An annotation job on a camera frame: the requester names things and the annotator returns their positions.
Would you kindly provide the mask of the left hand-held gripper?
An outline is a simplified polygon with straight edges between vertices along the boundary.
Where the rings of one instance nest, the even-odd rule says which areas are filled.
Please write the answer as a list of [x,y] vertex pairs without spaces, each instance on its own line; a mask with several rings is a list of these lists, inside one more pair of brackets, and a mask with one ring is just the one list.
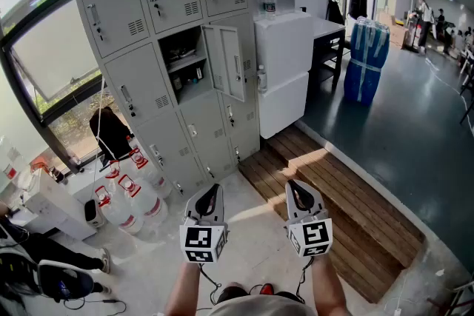
[[184,224],[179,228],[184,259],[188,263],[216,263],[228,234],[227,224],[223,222],[222,186],[213,184],[209,189],[197,192],[188,200],[185,216]]

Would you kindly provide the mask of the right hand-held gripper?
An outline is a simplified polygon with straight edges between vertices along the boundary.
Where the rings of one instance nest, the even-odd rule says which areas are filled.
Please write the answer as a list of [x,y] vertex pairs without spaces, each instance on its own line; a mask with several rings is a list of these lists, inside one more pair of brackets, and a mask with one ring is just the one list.
[[296,179],[286,183],[285,192],[290,220],[287,237],[296,254],[300,258],[327,254],[333,244],[333,221],[322,212],[320,192]]

